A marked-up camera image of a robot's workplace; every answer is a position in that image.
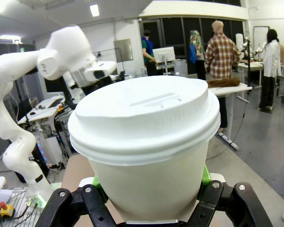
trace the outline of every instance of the red plaid shirt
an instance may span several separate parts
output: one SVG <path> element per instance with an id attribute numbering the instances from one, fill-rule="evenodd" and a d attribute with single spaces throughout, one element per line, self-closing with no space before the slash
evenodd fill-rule
<path id="1" fill-rule="evenodd" d="M 224 33 L 215 34 L 208 43 L 205 53 L 205 69 L 213 79 L 231 77 L 231 67 L 238 65 L 241 52 Z"/>

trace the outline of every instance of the plastic lid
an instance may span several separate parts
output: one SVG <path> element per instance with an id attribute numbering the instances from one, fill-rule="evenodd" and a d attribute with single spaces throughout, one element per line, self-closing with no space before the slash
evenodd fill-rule
<path id="1" fill-rule="evenodd" d="M 68 123 L 76 151 L 117 166 L 168 160 L 209 141 L 219 126 L 219 102 L 207 83 L 174 76 L 96 90 L 79 102 Z"/>

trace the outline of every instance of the ceiling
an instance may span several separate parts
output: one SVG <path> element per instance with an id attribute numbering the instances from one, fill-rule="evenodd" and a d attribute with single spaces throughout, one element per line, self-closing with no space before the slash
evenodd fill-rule
<path id="1" fill-rule="evenodd" d="M 32 41 L 68 25 L 87 26 L 111 19 L 138 17 L 152 0 L 5 0 L 0 13 L 0 36 L 18 35 Z M 98 4 L 100 16 L 89 6 Z"/>

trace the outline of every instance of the window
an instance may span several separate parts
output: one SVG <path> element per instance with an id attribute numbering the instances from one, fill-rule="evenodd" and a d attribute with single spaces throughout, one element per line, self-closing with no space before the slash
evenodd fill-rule
<path id="1" fill-rule="evenodd" d="M 220 20 L 224 24 L 223 32 L 224 34 L 231 39 L 231 21 L 230 20 Z"/>
<path id="2" fill-rule="evenodd" d="M 165 45 L 184 44 L 181 18 L 163 18 Z"/>
<path id="3" fill-rule="evenodd" d="M 241 6 L 241 1 L 240 0 L 228 0 L 228 4 L 233 5 L 233 6 Z"/>
<path id="4" fill-rule="evenodd" d="M 214 0 L 215 3 L 228 4 L 228 0 Z"/>
<path id="5" fill-rule="evenodd" d="M 150 40 L 153 43 L 153 48 L 154 49 L 161 48 L 158 23 L 145 22 L 143 23 L 143 30 L 150 30 L 151 32 Z"/>
<path id="6" fill-rule="evenodd" d="M 237 21 L 237 20 L 232 20 L 231 21 L 231 29 L 232 29 L 232 41 L 236 42 L 236 34 L 244 34 L 243 33 L 243 22 L 242 21 Z"/>
<path id="7" fill-rule="evenodd" d="M 16 44 L 0 44 L 0 55 L 17 52 Z"/>
<path id="8" fill-rule="evenodd" d="M 208 41 L 213 36 L 212 24 L 215 19 L 201 18 L 202 31 L 203 31 L 203 42 L 208 43 Z"/>

